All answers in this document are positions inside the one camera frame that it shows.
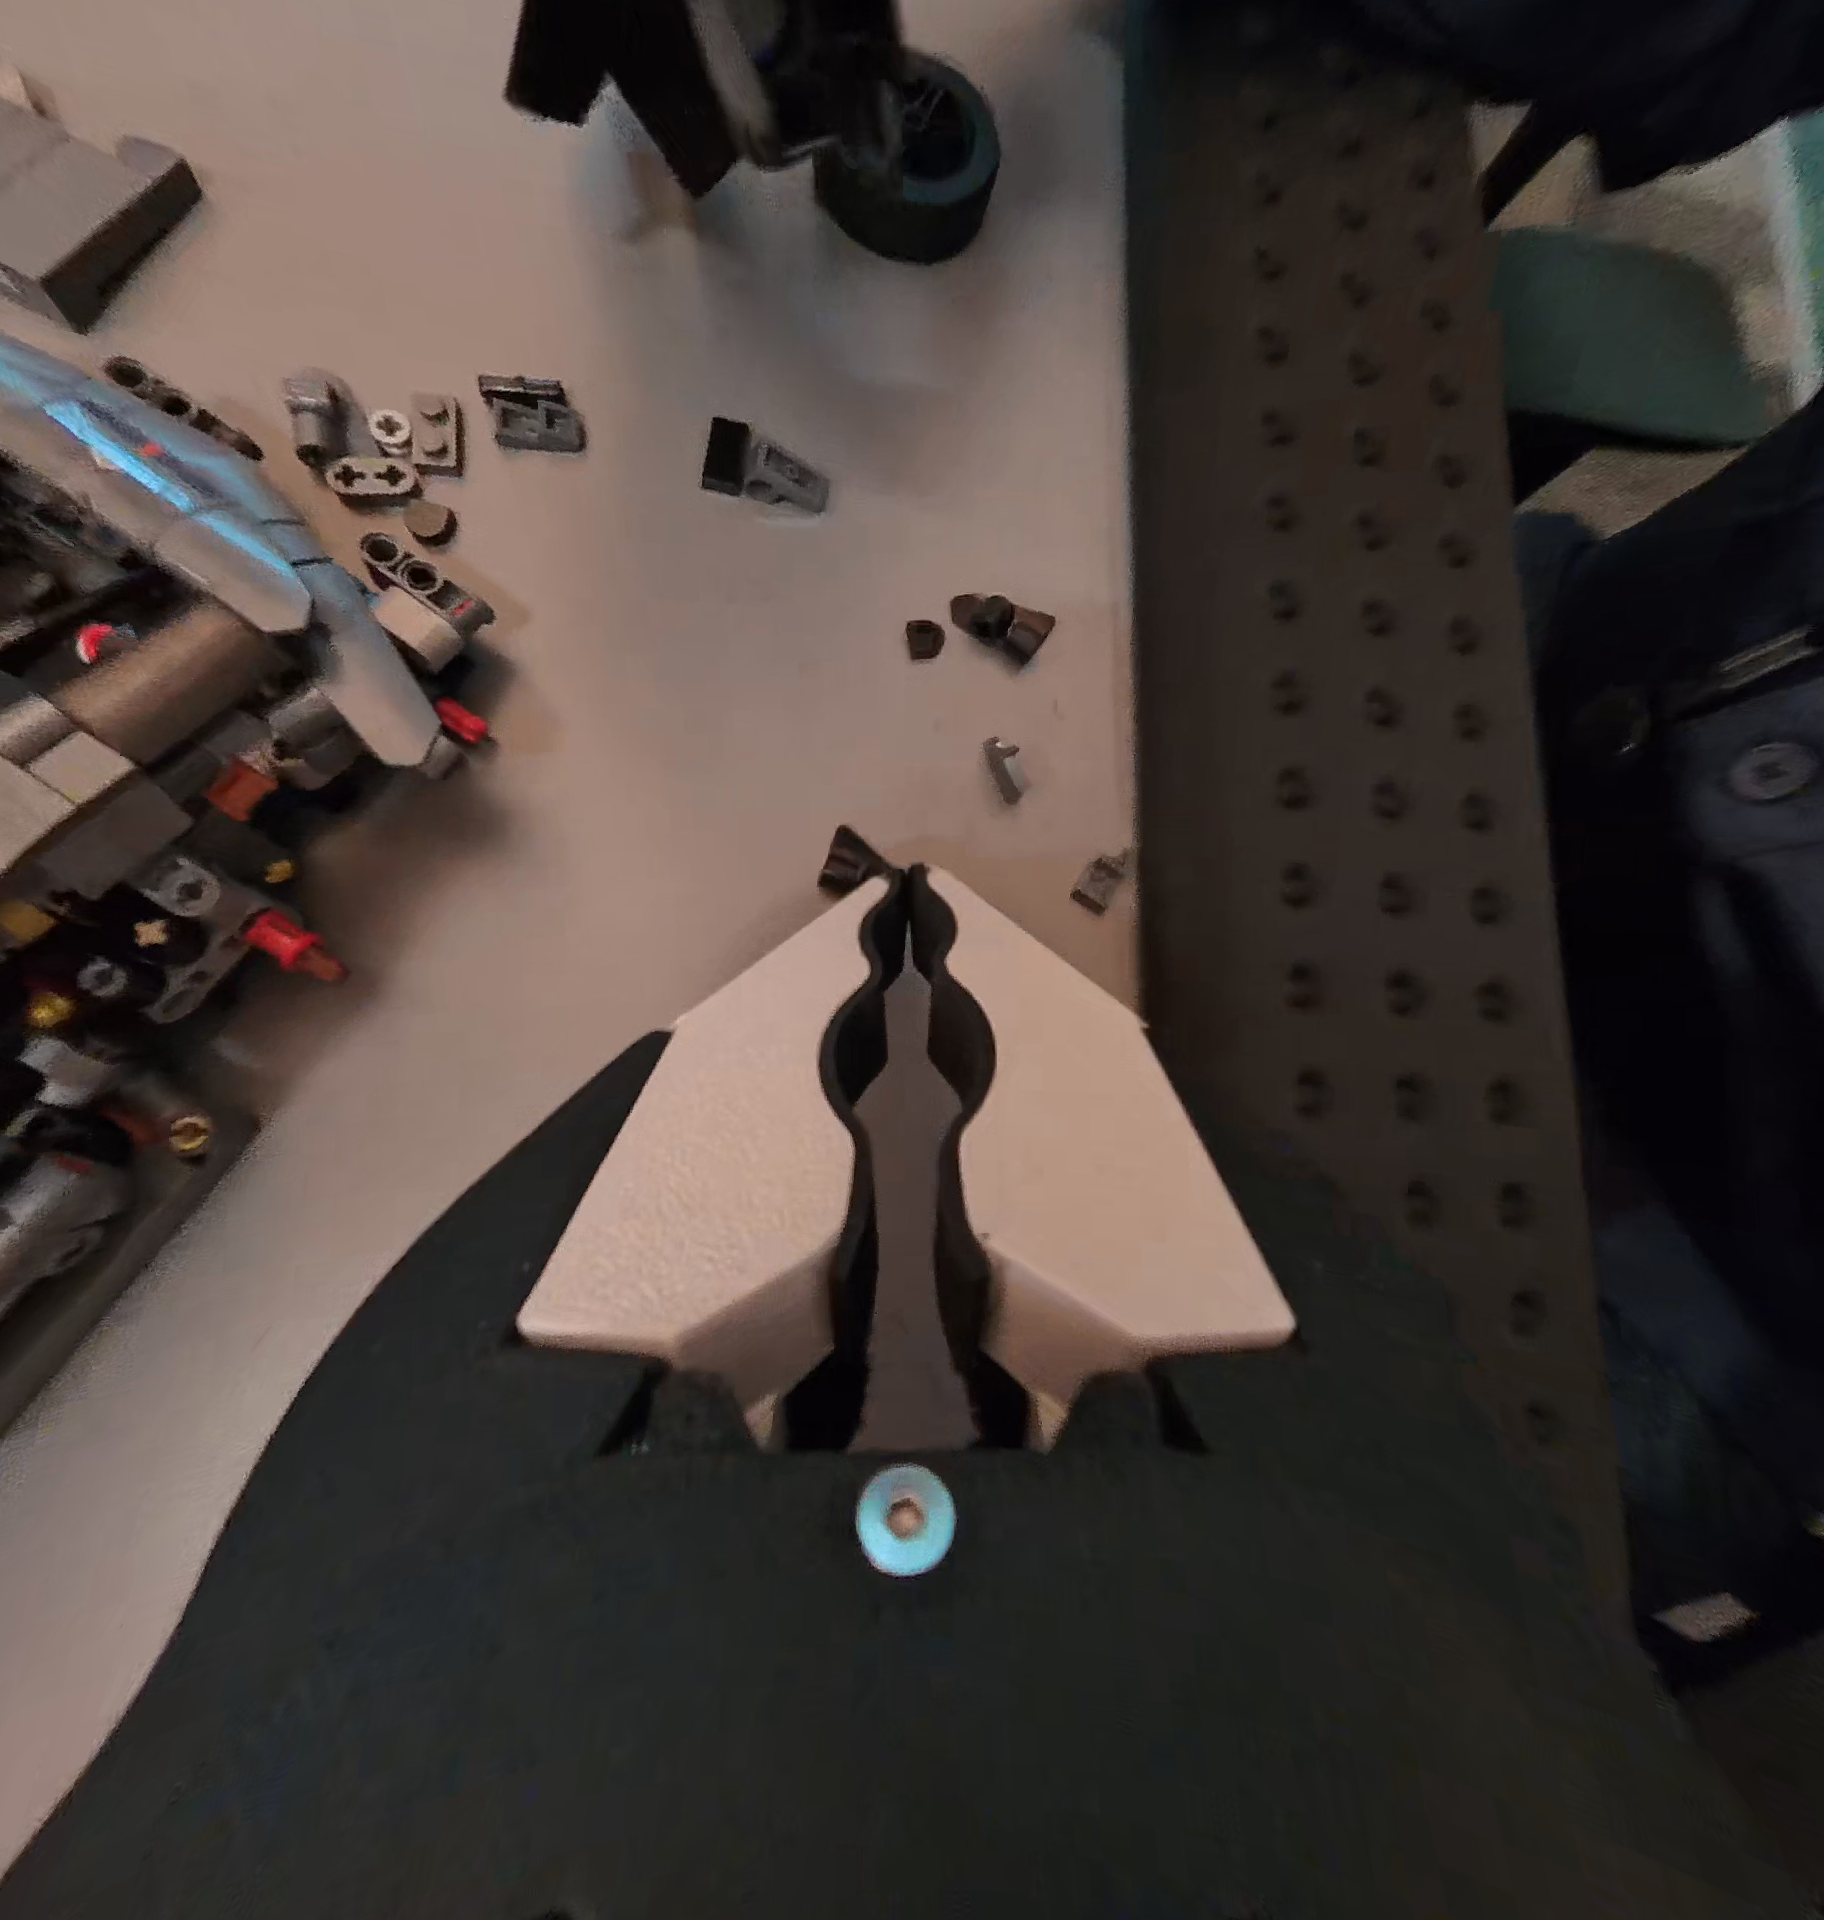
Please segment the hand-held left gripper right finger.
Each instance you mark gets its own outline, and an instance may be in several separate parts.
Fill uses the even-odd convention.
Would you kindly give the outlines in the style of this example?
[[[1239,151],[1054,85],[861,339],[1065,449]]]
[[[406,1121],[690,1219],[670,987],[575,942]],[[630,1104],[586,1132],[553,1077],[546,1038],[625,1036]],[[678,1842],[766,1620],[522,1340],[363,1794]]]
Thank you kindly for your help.
[[[975,1436],[1053,1447],[1094,1380],[1283,1349],[1296,1320],[1141,1019],[934,866],[907,873],[956,1099],[933,1281]]]

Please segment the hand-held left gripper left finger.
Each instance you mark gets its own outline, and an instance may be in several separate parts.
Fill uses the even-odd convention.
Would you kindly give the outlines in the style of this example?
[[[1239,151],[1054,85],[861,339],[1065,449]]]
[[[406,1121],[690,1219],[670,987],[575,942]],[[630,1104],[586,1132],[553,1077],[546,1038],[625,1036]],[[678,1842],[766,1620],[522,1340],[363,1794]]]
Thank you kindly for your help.
[[[780,1447],[852,1448],[879,1262],[858,1106],[890,1060],[904,884],[869,876],[673,1024],[516,1314],[528,1346],[655,1360]]]

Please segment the small black lego assembly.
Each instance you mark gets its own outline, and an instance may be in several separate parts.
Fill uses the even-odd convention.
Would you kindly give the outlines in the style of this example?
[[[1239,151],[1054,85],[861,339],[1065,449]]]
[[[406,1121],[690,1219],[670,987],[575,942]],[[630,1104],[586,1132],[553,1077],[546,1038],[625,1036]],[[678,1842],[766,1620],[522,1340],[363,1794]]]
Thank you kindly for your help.
[[[836,147],[894,170],[902,153],[909,51],[894,3],[787,3],[753,56],[764,121],[750,157],[779,168]]]

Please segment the person's right forearm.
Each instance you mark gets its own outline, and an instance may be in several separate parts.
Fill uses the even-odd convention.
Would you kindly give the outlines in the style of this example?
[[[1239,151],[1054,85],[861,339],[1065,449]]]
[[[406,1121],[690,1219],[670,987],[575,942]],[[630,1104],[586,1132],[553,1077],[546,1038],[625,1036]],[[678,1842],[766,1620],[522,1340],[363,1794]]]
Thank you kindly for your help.
[[[1824,110],[1824,3],[1355,3],[1489,105],[1595,141],[1613,190]]]

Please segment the grey lego slope piece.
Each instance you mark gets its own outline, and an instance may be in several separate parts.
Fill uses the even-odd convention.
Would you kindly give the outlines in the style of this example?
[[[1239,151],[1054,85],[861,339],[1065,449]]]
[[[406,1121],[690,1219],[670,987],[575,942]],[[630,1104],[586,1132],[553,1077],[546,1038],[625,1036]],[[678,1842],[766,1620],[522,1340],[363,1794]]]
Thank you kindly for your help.
[[[701,462],[705,492],[810,517],[827,513],[830,477],[749,421],[713,416]]]

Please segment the small black lego piece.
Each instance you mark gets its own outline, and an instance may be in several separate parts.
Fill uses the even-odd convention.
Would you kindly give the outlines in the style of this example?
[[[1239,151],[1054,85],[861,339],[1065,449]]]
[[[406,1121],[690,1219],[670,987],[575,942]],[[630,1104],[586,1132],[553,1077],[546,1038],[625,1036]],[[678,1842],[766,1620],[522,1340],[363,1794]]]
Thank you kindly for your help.
[[[948,605],[950,622],[1011,671],[1024,671],[1054,634],[1059,620],[1000,593],[960,593]]]

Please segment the light grey small lego plate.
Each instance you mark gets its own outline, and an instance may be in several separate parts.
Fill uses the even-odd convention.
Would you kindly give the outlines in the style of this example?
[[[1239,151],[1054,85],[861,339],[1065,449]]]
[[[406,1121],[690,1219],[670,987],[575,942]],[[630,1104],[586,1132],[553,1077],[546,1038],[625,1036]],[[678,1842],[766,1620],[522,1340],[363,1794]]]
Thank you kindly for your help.
[[[448,393],[417,393],[403,408],[372,408],[364,426],[381,456],[406,460],[421,476],[466,473],[466,419]]]

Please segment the grey lego car section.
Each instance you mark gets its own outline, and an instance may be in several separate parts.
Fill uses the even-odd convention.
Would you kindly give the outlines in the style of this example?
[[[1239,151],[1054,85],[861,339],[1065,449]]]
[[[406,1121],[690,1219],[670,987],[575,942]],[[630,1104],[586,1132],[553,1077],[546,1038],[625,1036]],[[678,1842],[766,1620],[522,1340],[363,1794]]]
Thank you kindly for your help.
[[[0,950],[345,980],[300,855],[486,745],[466,683],[497,614],[403,530],[417,498],[324,492],[373,517],[351,562],[144,362],[0,331]]]

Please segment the dark grey lego panel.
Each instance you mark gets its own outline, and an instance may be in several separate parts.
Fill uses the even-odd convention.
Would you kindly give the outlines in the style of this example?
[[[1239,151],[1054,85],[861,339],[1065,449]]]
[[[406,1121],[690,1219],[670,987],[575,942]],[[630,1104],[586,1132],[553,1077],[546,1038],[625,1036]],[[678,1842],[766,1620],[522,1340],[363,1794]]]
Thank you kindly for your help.
[[[91,332],[203,189],[190,162],[127,135],[95,145],[0,57],[0,296]]]

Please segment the black perforated board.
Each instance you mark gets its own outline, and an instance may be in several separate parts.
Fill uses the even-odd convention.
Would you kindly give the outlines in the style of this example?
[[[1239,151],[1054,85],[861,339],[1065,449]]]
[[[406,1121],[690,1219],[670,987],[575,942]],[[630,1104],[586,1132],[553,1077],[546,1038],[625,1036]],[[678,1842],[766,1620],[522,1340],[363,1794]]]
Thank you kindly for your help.
[[[1130,4],[1124,49],[1154,1040],[1444,1285],[1622,1606],[1467,113],[1315,4]]]

